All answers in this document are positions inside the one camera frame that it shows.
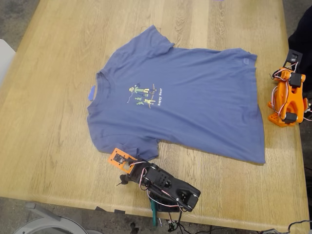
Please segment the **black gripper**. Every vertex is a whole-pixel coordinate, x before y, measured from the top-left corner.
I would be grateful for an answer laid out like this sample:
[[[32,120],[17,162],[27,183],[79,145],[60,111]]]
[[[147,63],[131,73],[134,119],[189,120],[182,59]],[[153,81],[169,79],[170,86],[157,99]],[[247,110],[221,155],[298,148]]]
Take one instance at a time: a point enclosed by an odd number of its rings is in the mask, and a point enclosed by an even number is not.
[[[129,164],[131,172],[127,175],[120,175],[120,183],[118,185],[126,185],[129,182],[135,182],[139,184],[139,188],[143,189],[142,186],[145,187],[145,189],[148,189],[149,182],[144,177],[144,175],[147,173],[149,168],[149,162],[131,162]]]

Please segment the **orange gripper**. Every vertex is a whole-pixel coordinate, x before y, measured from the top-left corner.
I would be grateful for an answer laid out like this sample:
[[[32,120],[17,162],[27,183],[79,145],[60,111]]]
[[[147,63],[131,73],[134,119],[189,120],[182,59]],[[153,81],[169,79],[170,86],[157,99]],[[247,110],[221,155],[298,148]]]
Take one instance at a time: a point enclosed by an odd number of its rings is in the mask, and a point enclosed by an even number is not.
[[[300,88],[304,83],[306,76],[282,67],[273,73],[272,78],[278,81],[287,81],[292,88]]]

